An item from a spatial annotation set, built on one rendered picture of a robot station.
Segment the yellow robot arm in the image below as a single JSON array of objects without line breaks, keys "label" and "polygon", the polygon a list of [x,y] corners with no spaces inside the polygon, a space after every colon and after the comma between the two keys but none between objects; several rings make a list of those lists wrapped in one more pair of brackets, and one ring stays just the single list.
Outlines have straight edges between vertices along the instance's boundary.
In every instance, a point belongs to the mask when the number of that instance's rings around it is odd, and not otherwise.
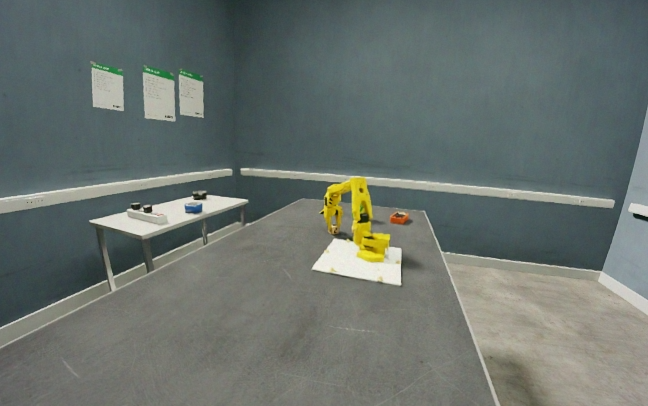
[{"label": "yellow robot arm", "polygon": [[[349,188],[347,189],[347,187]],[[327,193],[324,196],[324,206],[336,206],[341,201],[341,194],[351,190],[352,213],[355,220],[353,221],[354,244],[359,247],[356,257],[370,263],[384,262],[385,249],[387,249],[386,243],[388,243],[389,235],[374,233],[371,236],[371,233],[368,232],[371,227],[369,220],[372,219],[372,209],[366,177],[353,177],[350,178],[350,181],[346,181],[340,185],[333,184],[328,187]],[[360,205],[363,205],[365,213],[360,213]],[[371,252],[361,252],[365,250]]]}]

